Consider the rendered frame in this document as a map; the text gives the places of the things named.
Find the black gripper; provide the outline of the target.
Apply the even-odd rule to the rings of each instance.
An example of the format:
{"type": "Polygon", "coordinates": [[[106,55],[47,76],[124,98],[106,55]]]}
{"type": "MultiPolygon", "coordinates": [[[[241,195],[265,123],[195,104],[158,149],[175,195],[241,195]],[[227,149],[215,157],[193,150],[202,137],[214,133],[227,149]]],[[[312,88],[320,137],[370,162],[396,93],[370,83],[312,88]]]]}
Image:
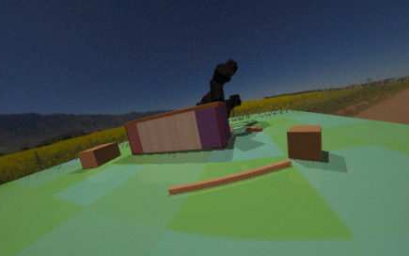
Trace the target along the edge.
{"type": "MultiPolygon", "coordinates": [[[[224,95],[224,89],[222,87],[213,87],[211,90],[211,101],[212,103],[214,102],[226,102],[227,105],[227,111],[228,111],[228,118],[230,115],[230,112],[232,110],[232,108],[234,108],[234,106],[236,105],[241,105],[241,100],[240,100],[240,95],[236,94],[236,95],[232,95],[229,96],[229,99],[225,100],[225,95],[224,95]]],[[[202,105],[202,104],[207,104],[205,103],[205,101],[203,102],[199,102],[196,104],[197,105],[202,105]]]]}

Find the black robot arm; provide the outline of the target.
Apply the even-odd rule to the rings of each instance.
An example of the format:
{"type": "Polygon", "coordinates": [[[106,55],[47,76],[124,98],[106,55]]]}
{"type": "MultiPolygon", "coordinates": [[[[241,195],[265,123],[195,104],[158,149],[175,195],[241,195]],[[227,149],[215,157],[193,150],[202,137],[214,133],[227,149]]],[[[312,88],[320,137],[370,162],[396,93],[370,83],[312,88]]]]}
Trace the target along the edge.
{"type": "MultiPolygon", "coordinates": [[[[226,64],[218,64],[215,68],[213,78],[210,81],[211,89],[213,87],[222,87],[224,88],[223,84],[229,82],[231,80],[231,76],[235,74],[237,71],[237,62],[235,60],[230,59],[227,61],[226,64]]],[[[211,93],[208,92],[206,95],[203,96],[201,102],[205,101],[205,103],[211,103],[211,93]]]]}

